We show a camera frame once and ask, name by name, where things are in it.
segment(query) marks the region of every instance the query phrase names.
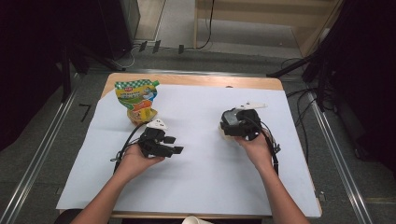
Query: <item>hand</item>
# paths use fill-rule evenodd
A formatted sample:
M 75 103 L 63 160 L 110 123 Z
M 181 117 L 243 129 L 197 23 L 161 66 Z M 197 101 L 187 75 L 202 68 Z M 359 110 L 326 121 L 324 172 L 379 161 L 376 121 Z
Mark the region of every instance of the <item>hand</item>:
M 131 179 L 142 174 L 150 166 L 163 160 L 164 157 L 144 157 L 140 150 L 140 146 L 138 144 L 133 144 L 126 149 L 115 175 L 120 177 L 126 184 Z
M 262 133 L 252 141 L 248 141 L 243 137 L 235 137 L 234 139 L 245 149 L 248 158 L 256 168 L 272 166 L 271 152 Z

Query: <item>table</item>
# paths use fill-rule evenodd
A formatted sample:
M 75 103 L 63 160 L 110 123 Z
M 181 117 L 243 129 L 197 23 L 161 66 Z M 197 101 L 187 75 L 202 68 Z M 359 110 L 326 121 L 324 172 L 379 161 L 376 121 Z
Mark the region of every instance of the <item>table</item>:
M 285 147 L 278 154 L 280 177 L 290 195 L 302 206 L 302 210 L 309 217 L 320 217 L 320 205 L 314 194 L 309 171 L 304 164 L 304 154 L 293 127 L 280 81 L 274 78 L 193 75 L 110 75 L 85 142 L 78 153 L 58 203 L 58 209 L 83 208 L 111 176 L 114 164 L 110 163 L 109 159 L 115 156 L 133 129 L 133 125 L 126 117 L 126 109 L 114 98 L 115 94 L 112 91 L 114 83 L 142 78 L 160 81 L 161 85 L 157 87 L 159 94 L 154 99 L 153 107 L 159 110 L 159 116 L 169 126 L 166 133 L 173 134 L 172 136 L 177 138 L 176 145 L 181 144 L 185 149 L 182 154 L 151 167 L 131 181 L 122 192 L 113 217 L 195 215 L 200 218 L 261 218 L 271 215 L 260 176 L 248 160 L 245 151 L 234 142 L 227 142 L 219 137 L 217 123 L 221 116 L 220 111 L 230 109 L 224 107 L 228 104 L 228 98 L 224 97 L 224 101 L 210 104 L 210 109 L 206 109 L 205 104 L 199 105 L 203 111 L 200 111 L 200 117 L 193 116 L 194 119 L 191 119 L 190 114 L 180 113 L 175 116 L 175 113 L 170 111 L 175 112 L 178 107 L 164 105 L 168 103 L 166 100 L 171 98 L 178 99 L 181 103 L 188 102 L 186 99 L 190 99 L 189 94 L 197 91 L 202 95 L 206 92 L 205 99 L 208 101 L 210 100 L 208 96 L 213 99 L 218 97 L 211 94 L 213 91 L 225 92 L 231 99 L 240 98 L 240 93 L 260 93 L 260 95 L 246 94 L 246 97 L 253 100 L 266 98 L 268 109 L 258 111 L 261 118 L 270 114 L 285 115 L 282 119 L 266 121 L 267 125 L 272 127 L 276 141 Z M 189 131 L 191 126 L 194 126 L 193 138 L 189 135 L 192 133 Z M 205 141 L 196 142 L 195 137 Z
M 213 20 L 244 21 L 291 27 L 300 52 L 309 55 L 338 17 L 342 0 L 216 0 Z M 198 19 L 209 19 L 211 0 L 195 0 L 194 47 Z

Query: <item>floor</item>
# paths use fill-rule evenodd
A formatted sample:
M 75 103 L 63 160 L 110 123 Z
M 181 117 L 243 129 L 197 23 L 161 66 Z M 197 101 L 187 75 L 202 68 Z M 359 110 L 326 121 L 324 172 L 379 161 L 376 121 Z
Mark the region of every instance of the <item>floor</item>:
M 265 26 L 267 32 L 258 32 L 259 26 L 244 23 L 228 24 L 235 31 L 235 39 L 227 39 L 224 34 L 225 25 L 213 23 L 212 42 L 207 50 L 185 51 L 177 53 L 179 44 L 186 47 L 192 45 L 191 6 L 194 0 L 167 0 L 156 39 L 162 41 L 161 49 L 153 54 L 149 49 L 142 52 L 134 51 L 134 57 L 126 56 L 118 61 L 132 66 L 125 68 L 126 72 L 167 72 L 201 71 L 211 72 L 212 75 L 263 77 L 265 74 L 279 70 L 282 63 L 290 58 L 299 58 L 296 44 L 288 27 Z M 205 40 L 205 21 L 203 37 Z M 59 108 L 66 109 L 67 114 L 62 117 L 56 136 L 53 136 L 48 151 L 43 153 L 46 158 L 37 166 L 38 173 L 33 176 L 35 182 L 25 189 L 28 194 L 21 198 L 22 206 L 17 209 L 18 215 L 10 221 L 0 219 L 0 223 L 53 223 L 58 216 L 55 207 L 62 189 L 73 166 L 78 150 L 84 142 L 85 132 L 89 128 L 97 101 L 111 73 L 101 64 L 90 61 L 91 68 L 88 75 L 78 75 L 74 78 L 75 95 L 70 105 L 61 105 L 62 88 L 57 90 L 46 105 L 36 114 L 26 127 L 21 137 L 10 147 L 0 152 L 0 214 L 6 211 L 11 195 L 29 169 L 32 159 L 41 147 L 41 141 L 46 136 L 52 119 L 57 116 Z M 281 78 L 285 92 L 299 91 L 306 88 L 301 81 L 302 69 L 298 69 Z M 295 119 L 298 96 L 290 97 L 290 112 Z M 310 102 L 304 98 L 301 108 Z M 87 111 L 83 105 L 92 105 Z M 347 185 L 343 182 L 342 174 L 337 168 L 334 155 L 329 148 L 328 139 L 319 125 L 318 115 L 314 108 L 306 112 L 304 124 L 308 136 L 309 170 L 318 192 L 319 202 L 323 210 L 321 218 L 312 219 L 312 223 L 392 223 L 396 218 L 396 181 L 392 173 L 381 163 L 376 161 L 360 161 L 354 155 L 353 145 L 346 130 L 336 113 L 329 110 L 325 118 L 331 124 L 332 134 L 337 146 L 346 161 L 348 171 L 357 185 L 357 189 L 365 202 L 371 221 L 363 222 L 358 219 L 356 208 L 352 206 L 347 194 Z M 297 127 L 303 148 L 306 147 L 304 132 Z M 272 219 L 265 219 L 263 223 L 272 223 Z

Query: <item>white object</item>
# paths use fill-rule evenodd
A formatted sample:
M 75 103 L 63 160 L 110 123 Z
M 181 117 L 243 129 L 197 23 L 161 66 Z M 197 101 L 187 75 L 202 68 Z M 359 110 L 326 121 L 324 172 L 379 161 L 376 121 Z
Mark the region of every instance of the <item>white object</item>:
M 146 125 L 149 128 L 167 130 L 168 127 L 161 119 L 155 119 Z
M 236 106 L 235 109 L 249 110 L 249 109 L 258 109 L 258 108 L 265 108 L 265 107 L 267 107 L 266 104 L 247 102 L 245 105 Z
M 262 102 L 257 110 L 282 150 L 279 177 L 307 217 L 321 210 L 294 127 L 284 91 L 159 85 L 153 108 L 183 146 L 180 155 L 166 159 L 133 179 L 122 191 L 115 211 L 173 213 L 216 217 L 271 216 L 262 180 L 246 152 L 218 131 L 224 110 L 235 102 Z M 98 102 L 84 144 L 67 179 L 57 209 L 84 208 L 113 175 L 114 158 L 134 125 L 114 91 Z M 135 136 L 140 136 L 139 129 Z
M 186 217 L 181 224 L 213 224 L 198 217 Z

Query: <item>snack bag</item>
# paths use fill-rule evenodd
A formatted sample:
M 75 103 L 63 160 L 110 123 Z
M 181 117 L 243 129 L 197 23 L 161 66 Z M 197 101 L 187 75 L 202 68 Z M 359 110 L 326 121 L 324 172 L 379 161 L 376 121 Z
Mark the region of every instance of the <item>snack bag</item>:
M 152 101 L 157 96 L 156 86 L 159 81 L 151 82 L 148 79 L 140 79 L 130 82 L 116 82 L 116 94 L 122 105 L 125 105 L 127 116 L 134 125 L 150 121 L 157 114 L 152 109 Z

